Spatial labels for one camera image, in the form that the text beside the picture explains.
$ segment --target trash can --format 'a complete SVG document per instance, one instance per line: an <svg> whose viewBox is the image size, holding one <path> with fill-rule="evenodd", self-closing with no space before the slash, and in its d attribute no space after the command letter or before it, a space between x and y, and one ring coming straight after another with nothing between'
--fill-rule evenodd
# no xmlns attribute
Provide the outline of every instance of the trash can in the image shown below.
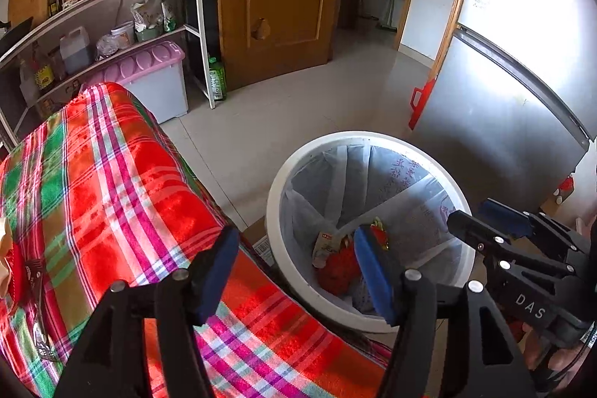
<svg viewBox="0 0 597 398"><path fill-rule="evenodd" d="M434 282L462 287L475 251L453 237L447 217L471 214L455 181L407 142L372 132L339 132L298 149L271 186L266 228L281 272L316 312L351 329L392 332L382 317L363 314L351 298L323 290L312 265L320 231L348 235L376 217L392 257Z"/></svg>

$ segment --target red plastic handle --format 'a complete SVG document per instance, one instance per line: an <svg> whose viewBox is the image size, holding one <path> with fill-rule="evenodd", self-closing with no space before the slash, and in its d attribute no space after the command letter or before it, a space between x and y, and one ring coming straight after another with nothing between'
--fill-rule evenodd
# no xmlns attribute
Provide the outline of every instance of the red plastic handle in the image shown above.
<svg viewBox="0 0 597 398"><path fill-rule="evenodd" d="M419 101L417 101L417 104L415 105L414 98L417 96L417 93L420 93L421 95L423 95L423 90L420 88L415 88L413 90L413 96L411 96L411 109L413 109L413 110L417 110L417 106L419 105L419 102L421 101L421 97L419 97Z"/></svg>

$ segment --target refrigerator handle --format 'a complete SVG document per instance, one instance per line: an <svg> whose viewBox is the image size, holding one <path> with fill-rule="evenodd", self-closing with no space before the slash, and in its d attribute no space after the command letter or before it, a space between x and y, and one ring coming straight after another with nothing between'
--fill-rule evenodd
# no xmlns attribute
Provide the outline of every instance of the refrigerator handle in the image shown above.
<svg viewBox="0 0 597 398"><path fill-rule="evenodd" d="M564 101L547 83L541 80L541 78L535 75L517 59L502 50L498 45L492 43L489 39L466 26L461 26L456 29L454 31L454 37L473 48L477 53L482 54L484 57L494 62L501 69L519 81L519 83L536 96L537 99L559 120L585 152L589 150L588 131L577 116L574 115L572 110L568 108Z"/></svg>
<svg viewBox="0 0 597 398"><path fill-rule="evenodd" d="M411 96L411 109L413 109L413 110L417 110L417 106L419 105L419 102L421 101L421 97L419 96L419 100L417 101L417 103L414 103L414 98L417 96L417 93L420 93L422 96L423 90L418 87L416 87L413 90L413 96Z"/></svg>

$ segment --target white storage bin with pink lid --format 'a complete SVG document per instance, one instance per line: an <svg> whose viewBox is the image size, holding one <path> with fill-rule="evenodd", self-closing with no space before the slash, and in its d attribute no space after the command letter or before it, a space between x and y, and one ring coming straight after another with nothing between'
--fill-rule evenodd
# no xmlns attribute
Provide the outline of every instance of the white storage bin with pink lid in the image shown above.
<svg viewBox="0 0 597 398"><path fill-rule="evenodd" d="M102 81L119 83L139 99L158 123L162 123L189 111L183 59L184 51L171 41L165 41L95 73L81 90Z"/></svg>

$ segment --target floor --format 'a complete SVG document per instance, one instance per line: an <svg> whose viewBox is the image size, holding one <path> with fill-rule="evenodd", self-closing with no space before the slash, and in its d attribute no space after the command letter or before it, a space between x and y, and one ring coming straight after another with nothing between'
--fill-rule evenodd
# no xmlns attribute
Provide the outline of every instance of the floor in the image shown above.
<svg viewBox="0 0 597 398"><path fill-rule="evenodd" d="M244 230L265 214L278 169L305 143L347 130L398 138L408 133L410 97L425 84L429 69L395 51L393 37L374 22L339 30L327 65L235 90L214 110L187 84L189 113L162 127Z"/></svg>

